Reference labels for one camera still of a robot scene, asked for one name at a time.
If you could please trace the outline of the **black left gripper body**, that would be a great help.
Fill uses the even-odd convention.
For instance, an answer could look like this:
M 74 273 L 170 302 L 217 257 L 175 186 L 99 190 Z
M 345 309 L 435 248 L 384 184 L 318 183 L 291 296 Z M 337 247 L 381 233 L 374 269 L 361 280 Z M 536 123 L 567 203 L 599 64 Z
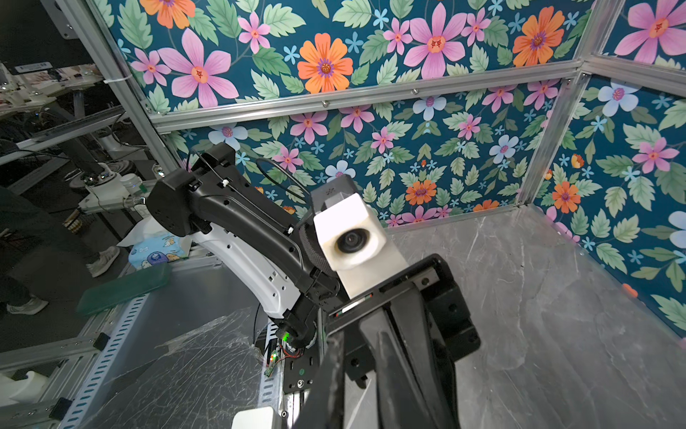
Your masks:
M 336 332 L 345 335 L 344 378 L 355 382 L 375 371 L 375 360 L 359 322 L 411 290 L 419 291 L 423 298 L 436 354 L 443 365 L 451 362 L 455 369 L 459 360 L 480 348 L 480 335 L 448 263 L 432 254 L 338 307 L 328 317 L 328 337 Z

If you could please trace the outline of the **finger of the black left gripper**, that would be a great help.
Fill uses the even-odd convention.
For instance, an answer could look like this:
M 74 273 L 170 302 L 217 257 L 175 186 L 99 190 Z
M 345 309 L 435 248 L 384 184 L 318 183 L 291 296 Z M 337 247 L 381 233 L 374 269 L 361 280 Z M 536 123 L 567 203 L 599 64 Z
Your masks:
M 381 428 L 457 428 L 454 364 L 441 363 L 419 291 L 411 290 L 359 322 L 375 360 Z

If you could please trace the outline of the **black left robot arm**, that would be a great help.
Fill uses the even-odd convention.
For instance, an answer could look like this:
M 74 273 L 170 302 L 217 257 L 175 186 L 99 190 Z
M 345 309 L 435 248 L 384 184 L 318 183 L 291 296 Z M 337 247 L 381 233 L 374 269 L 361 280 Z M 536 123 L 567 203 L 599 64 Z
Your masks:
M 457 428 L 457 361 L 481 339 L 448 263 L 409 264 L 355 182 L 298 196 L 297 219 L 217 146 L 164 177 L 148 210 L 234 271 L 277 325 L 287 359 L 323 349 L 296 428 Z

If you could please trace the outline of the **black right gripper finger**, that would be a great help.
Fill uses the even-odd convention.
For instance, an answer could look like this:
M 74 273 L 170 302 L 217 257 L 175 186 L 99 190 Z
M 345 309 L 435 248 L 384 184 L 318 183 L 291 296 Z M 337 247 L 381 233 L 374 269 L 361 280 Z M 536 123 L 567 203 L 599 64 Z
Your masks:
M 345 399 L 345 335 L 327 339 L 327 352 L 293 428 L 342 428 Z

